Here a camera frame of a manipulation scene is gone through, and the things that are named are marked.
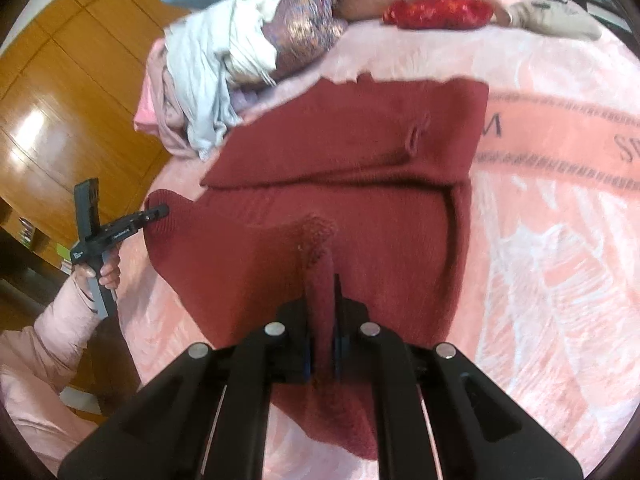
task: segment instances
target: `pink jacket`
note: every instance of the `pink jacket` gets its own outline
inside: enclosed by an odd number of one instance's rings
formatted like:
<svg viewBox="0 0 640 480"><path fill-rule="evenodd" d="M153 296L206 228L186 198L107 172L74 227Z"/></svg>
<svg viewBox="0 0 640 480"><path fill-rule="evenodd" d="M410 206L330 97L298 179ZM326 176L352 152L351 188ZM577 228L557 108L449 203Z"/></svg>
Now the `pink jacket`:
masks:
<svg viewBox="0 0 640 480"><path fill-rule="evenodd" d="M0 333L0 401L53 474L65 455L96 427L58 397L76 374L82 351L98 325L90 305L70 278L33 326Z"/></svg>

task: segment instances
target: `black metal bracket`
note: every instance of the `black metal bracket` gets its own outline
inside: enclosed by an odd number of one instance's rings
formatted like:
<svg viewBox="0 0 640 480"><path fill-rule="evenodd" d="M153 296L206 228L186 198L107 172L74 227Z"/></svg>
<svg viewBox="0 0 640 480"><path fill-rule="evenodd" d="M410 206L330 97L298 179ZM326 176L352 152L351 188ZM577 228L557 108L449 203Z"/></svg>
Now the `black metal bracket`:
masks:
<svg viewBox="0 0 640 480"><path fill-rule="evenodd" d="M335 297L336 377L372 385L381 480L436 480L436 462L445 480L584 478L578 461L455 346L406 344L344 298L337 276Z"/></svg>
<svg viewBox="0 0 640 480"><path fill-rule="evenodd" d="M312 373L304 299L236 346L189 346L73 450L62 480L261 480L273 383Z"/></svg>
<svg viewBox="0 0 640 480"><path fill-rule="evenodd" d="M235 347L191 345L63 461L62 480L261 480L273 383L312 373L306 301ZM370 384L382 480L582 480L576 459L449 343L406 344L342 296L335 375ZM433 442L430 438L430 427Z"/></svg>

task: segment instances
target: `human hand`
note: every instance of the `human hand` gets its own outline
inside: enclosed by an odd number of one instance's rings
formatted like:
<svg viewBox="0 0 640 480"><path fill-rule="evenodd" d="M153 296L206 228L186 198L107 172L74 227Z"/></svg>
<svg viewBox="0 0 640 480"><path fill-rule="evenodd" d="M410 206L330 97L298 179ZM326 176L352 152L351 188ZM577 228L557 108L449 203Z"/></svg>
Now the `human hand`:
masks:
<svg viewBox="0 0 640 480"><path fill-rule="evenodd" d="M98 283L115 290L120 285L120 248L116 247L110 251L109 257L100 269L100 279ZM78 265L74 268L74 279L78 287L88 298L92 298L89 278L94 278L95 272L87 264Z"/></svg>

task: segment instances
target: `beige cloth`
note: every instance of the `beige cloth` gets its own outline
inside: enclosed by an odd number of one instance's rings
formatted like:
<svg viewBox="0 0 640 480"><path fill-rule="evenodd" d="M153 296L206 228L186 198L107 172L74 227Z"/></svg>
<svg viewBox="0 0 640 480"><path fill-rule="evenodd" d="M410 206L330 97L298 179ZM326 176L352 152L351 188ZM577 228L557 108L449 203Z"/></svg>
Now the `beige cloth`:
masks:
<svg viewBox="0 0 640 480"><path fill-rule="evenodd" d="M602 36L598 22L571 1L523 0L506 10L511 17L510 27L572 40L596 41Z"/></svg>
<svg viewBox="0 0 640 480"><path fill-rule="evenodd" d="M0 333L0 402L53 474L67 453L96 428L58 396L76 374L100 322L90 304L70 278L33 326Z"/></svg>

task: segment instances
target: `pink blanket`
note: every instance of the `pink blanket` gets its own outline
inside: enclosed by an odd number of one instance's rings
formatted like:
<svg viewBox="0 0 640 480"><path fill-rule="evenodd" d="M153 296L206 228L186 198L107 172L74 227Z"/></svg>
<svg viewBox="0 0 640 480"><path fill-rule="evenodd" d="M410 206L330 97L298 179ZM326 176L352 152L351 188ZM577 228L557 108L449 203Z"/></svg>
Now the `pink blanket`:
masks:
<svg viewBox="0 0 640 480"><path fill-rule="evenodd" d="M571 450L585 474L640 402L640 62L603 34L583 43L494 27L411 32L359 23L247 114L320 75L489 83L471 171L471 247L448 339ZM152 189L195 199L213 163L174 158ZM147 382L203 338L150 266L142 236L121 254L120 323ZM313 442L271 410L267 478L377 474L375 462Z"/></svg>

